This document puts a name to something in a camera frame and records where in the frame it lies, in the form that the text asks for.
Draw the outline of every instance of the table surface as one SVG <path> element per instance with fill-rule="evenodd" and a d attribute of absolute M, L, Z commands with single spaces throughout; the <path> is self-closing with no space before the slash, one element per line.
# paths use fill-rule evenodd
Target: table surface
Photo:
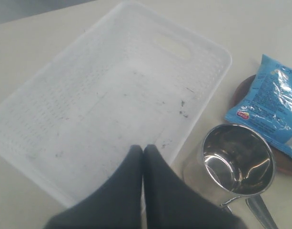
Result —
<path fill-rule="evenodd" d="M 120 0 L 98 0 L 0 25 L 0 103 Z M 233 64 L 172 165 L 205 133 L 224 122 L 241 81 L 256 73 L 263 53 L 292 67 L 292 0 L 141 0 L 172 21 L 223 45 Z M 280 229 L 292 229 L 292 177 L 277 173 L 262 195 Z M 231 205 L 251 229 L 261 224 L 243 200 Z M 64 207 L 0 157 L 0 229 L 42 228 Z"/>

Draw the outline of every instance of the metal cup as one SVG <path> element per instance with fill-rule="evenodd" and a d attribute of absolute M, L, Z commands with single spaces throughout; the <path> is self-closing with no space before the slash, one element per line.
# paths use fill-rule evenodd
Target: metal cup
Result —
<path fill-rule="evenodd" d="M 268 189 L 275 160 L 266 141 L 238 124 L 213 128 L 187 159 L 185 183 L 217 206 L 251 198 Z"/>

